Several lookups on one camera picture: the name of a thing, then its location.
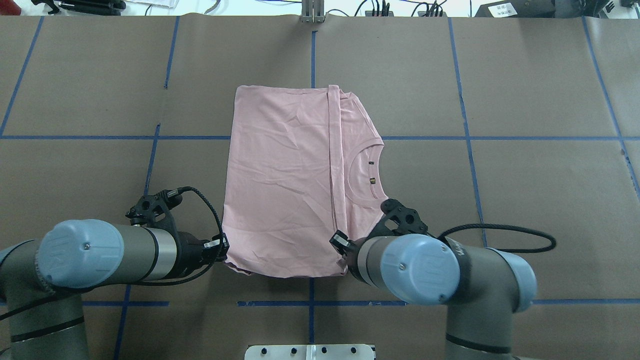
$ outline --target sticker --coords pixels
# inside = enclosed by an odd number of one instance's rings
[[[513,8],[513,5],[511,3],[504,3],[500,5],[489,6],[487,9],[489,9],[493,17],[507,17],[507,16],[518,15],[518,13],[516,12],[515,8]]]

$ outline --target blue tape grid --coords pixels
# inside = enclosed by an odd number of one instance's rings
[[[611,115],[611,122],[613,123],[613,127],[616,129],[616,135],[618,135],[618,141],[620,141],[620,147],[622,148],[622,152],[625,156],[625,161],[627,163],[627,168],[629,169],[629,174],[631,175],[631,180],[634,184],[634,189],[636,191],[636,196],[640,200],[640,188],[638,187],[638,180],[636,177],[636,172],[634,171],[634,166],[631,164],[631,160],[629,159],[629,153],[627,151],[627,146],[625,145],[625,141],[622,137],[622,133],[620,132],[620,125],[618,124],[618,118],[616,117],[615,111],[613,111],[613,106],[611,105],[611,99],[609,98],[609,92],[607,91],[607,87],[604,85],[604,80],[602,79],[602,74],[600,73],[600,66],[598,65],[598,60],[596,59],[596,55],[593,52],[593,44],[591,43],[591,35],[589,34],[589,27],[587,25],[587,18],[582,17],[582,27],[584,28],[584,36],[587,39],[587,45],[589,47],[589,54],[591,55],[591,60],[593,61],[593,67],[596,70],[596,75],[598,76],[598,81],[600,82],[600,87],[602,88],[602,94],[604,95],[604,99],[607,102],[607,107],[609,109],[609,114]]]
[[[230,136],[217,136],[217,135],[184,135],[184,136],[171,136],[171,135],[160,135],[160,124],[156,126],[156,131],[153,136],[150,135],[140,135],[140,136],[118,136],[118,135],[4,135],[4,129],[6,128],[8,119],[11,114],[11,110],[13,104],[15,102],[16,96],[19,92],[20,84],[22,82],[22,78],[24,77],[25,71],[27,69],[29,59],[31,58],[31,54],[33,53],[33,49],[35,47],[38,35],[42,28],[42,24],[44,21],[44,17],[41,17],[38,26],[36,28],[35,34],[31,41],[31,45],[29,47],[29,51],[24,60],[24,64],[20,71],[18,80],[16,82],[15,88],[13,90],[9,105],[4,114],[3,122],[0,126],[0,140],[153,140],[151,155],[149,159],[149,166],[147,170],[147,177],[145,180],[145,194],[148,193],[149,182],[151,178],[151,173],[154,165],[155,155],[157,144],[159,140],[230,140]],[[164,87],[168,88],[173,54],[175,50],[175,43],[177,39],[177,33],[179,28],[180,18],[176,17],[174,29],[173,29],[173,38],[171,43],[171,49],[169,54],[169,59],[167,63],[167,71],[166,78],[164,81]],[[591,59],[593,60],[593,65],[598,76],[598,80],[600,82],[600,86],[602,87],[602,92],[605,97],[607,107],[609,109],[609,113],[611,114],[612,123],[616,130],[617,136],[472,136],[469,131],[468,119],[467,119],[467,111],[463,98],[463,89],[460,78],[460,67],[458,64],[458,55],[456,52],[455,38],[453,32],[452,20],[449,21],[449,33],[451,38],[451,49],[454,60],[454,69],[456,73],[456,80],[458,84],[458,95],[460,97],[460,110],[464,120],[464,129],[465,136],[383,136],[384,140],[391,141],[403,141],[403,140],[454,140],[454,141],[464,141],[467,144],[467,152],[470,163],[470,171],[472,174],[473,184],[474,184],[474,194],[476,196],[476,206],[478,210],[478,215],[481,221],[483,220],[482,216],[482,206],[479,196],[479,188],[477,185],[477,176],[476,169],[473,160],[473,152],[471,141],[617,141],[622,146],[622,149],[625,153],[625,158],[627,162],[627,167],[630,172],[634,188],[636,190],[636,194],[640,199],[640,187],[638,186],[637,177],[634,171],[634,168],[628,158],[627,149],[625,146],[625,142],[627,141],[639,141],[640,136],[622,136],[620,127],[618,124],[618,120],[613,111],[611,100],[609,98],[609,94],[605,87],[604,81],[602,79],[602,75],[600,73],[600,67],[598,66],[597,59],[593,52],[593,45],[591,43],[591,37],[588,31],[588,25],[585,18],[582,18],[584,31],[586,35],[586,39],[589,46],[589,53],[591,55]],[[316,87],[316,33],[317,31],[313,31],[311,34],[311,87]],[[486,244],[486,235],[483,234],[483,241]],[[116,339],[116,346],[114,351],[114,360],[118,360],[120,356],[120,349],[122,346],[122,339],[124,336],[124,327],[126,323],[127,317],[127,309],[129,307],[168,307],[169,302],[165,301],[130,301],[131,295],[131,286],[127,286],[125,290],[125,295],[123,301],[84,301],[83,305],[88,307],[121,307],[122,313],[120,317],[120,325],[118,327],[118,336]],[[326,301],[326,300],[316,300],[315,299],[315,280],[313,278],[309,279],[309,300],[308,301],[239,301],[237,302],[238,307],[300,307],[305,306],[308,307],[308,317],[309,317],[309,343],[313,344],[315,342],[315,329],[314,329],[314,313],[315,307],[337,307],[337,306],[406,306],[407,303],[400,300],[391,300],[391,301],[380,301],[380,300],[356,300],[356,301]],[[640,299],[543,299],[543,300],[534,300],[534,305],[637,305],[640,304]]]
[[[36,32],[33,34],[33,39],[31,39],[31,45],[29,46],[29,51],[27,52],[27,56],[24,59],[24,63],[22,64],[20,75],[18,75],[18,80],[15,82],[15,87],[13,88],[11,99],[9,100],[9,106],[7,106],[6,112],[4,113],[2,125],[0,125],[0,136],[2,136],[2,134],[4,133],[4,129],[6,128],[6,123],[9,121],[9,116],[11,115],[11,109],[13,108],[15,97],[18,95],[18,90],[20,90],[20,84],[22,83],[24,72],[27,70],[27,65],[29,65],[29,60],[31,59],[33,48],[36,45],[36,41],[38,41],[38,35],[40,34],[40,29],[42,29],[43,21],[44,21],[44,16],[41,16],[40,20],[38,21],[38,27],[36,28]]]

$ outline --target pink t-shirt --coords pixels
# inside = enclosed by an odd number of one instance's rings
[[[240,86],[227,167],[227,265],[272,277],[344,275],[337,229],[367,236],[387,199],[384,144],[358,97],[338,86]]]

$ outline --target light blue joint cap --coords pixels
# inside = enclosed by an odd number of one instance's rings
[[[67,220],[42,239],[36,255],[44,279],[65,288],[91,288],[116,271],[124,254],[122,235],[101,220]]]
[[[460,282],[460,266],[453,251],[421,234],[402,235],[389,243],[380,270],[387,288],[409,304],[443,304]]]
[[[538,293],[538,282],[536,281],[536,274],[533,272],[531,265],[516,254],[500,251],[491,247],[487,249],[500,254],[511,267],[511,271],[513,271],[513,275],[515,275],[516,281],[518,282],[518,290],[520,292],[520,300],[516,313],[525,311],[533,304],[533,299]]]

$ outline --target black cable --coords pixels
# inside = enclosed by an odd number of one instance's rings
[[[347,13],[346,13],[346,12],[343,12],[343,11],[342,11],[342,10],[340,10],[340,9],[331,9],[331,10],[327,11],[326,13],[330,13],[330,12],[341,12],[341,13],[343,13],[344,15],[349,16],[349,15],[347,15]]]
[[[356,13],[353,14],[353,16],[358,16],[358,12],[360,11],[360,8],[362,7],[362,5],[364,5],[364,3],[366,3],[369,0],[363,0],[360,5],[358,5],[358,8],[356,9]]]
[[[452,227],[451,229],[442,232],[442,234],[438,236],[438,240],[445,241],[445,236],[452,233],[457,233],[458,231],[468,230],[468,229],[496,229],[496,230],[516,231],[518,233],[525,233],[525,234],[540,236],[541,238],[545,238],[551,242],[549,246],[540,247],[537,249],[496,249],[504,252],[519,252],[524,254],[534,254],[537,252],[546,252],[546,251],[553,250],[557,245],[556,238],[554,238],[553,236],[547,233],[543,233],[542,231],[529,229],[526,227],[513,226],[513,225],[500,225],[500,224],[466,224],[466,225]]]
[[[413,9],[413,12],[411,13],[411,16],[413,17],[413,15],[415,15],[416,10],[418,10],[418,7],[420,7],[420,5],[426,5],[427,6],[427,12],[429,12],[429,4],[427,3],[419,3],[418,5],[415,6],[415,8]]]
[[[182,194],[185,192],[194,192],[196,193],[196,195],[198,195],[202,201],[204,201],[205,204],[207,204],[207,207],[209,208],[209,210],[211,210],[211,213],[213,214],[213,217],[216,218],[216,225],[218,226],[218,231],[220,232],[220,234],[222,234],[222,223],[220,222],[220,218],[218,218],[218,213],[216,212],[216,210],[213,208],[213,205],[211,205],[211,203],[209,202],[209,200],[207,200],[207,198],[200,192],[200,190],[192,187],[192,186],[185,186],[182,188],[178,188],[178,193]],[[220,253],[222,253],[222,238],[220,238],[220,245],[218,245],[218,253],[216,254],[216,257],[214,259],[218,259],[220,257]],[[213,262],[211,262],[210,264],[207,265],[207,267],[205,267],[201,272],[188,277],[187,279],[182,279],[182,280],[176,280],[176,281],[166,281],[166,282],[136,282],[134,283],[134,285],[142,285],[142,286],[171,286],[171,285],[180,285],[180,284],[184,284],[185,282],[189,282],[192,280],[195,280],[197,278],[199,278],[200,276],[203,276],[204,273],[206,273],[207,271],[209,271],[209,269],[211,269],[211,267],[213,266]]]

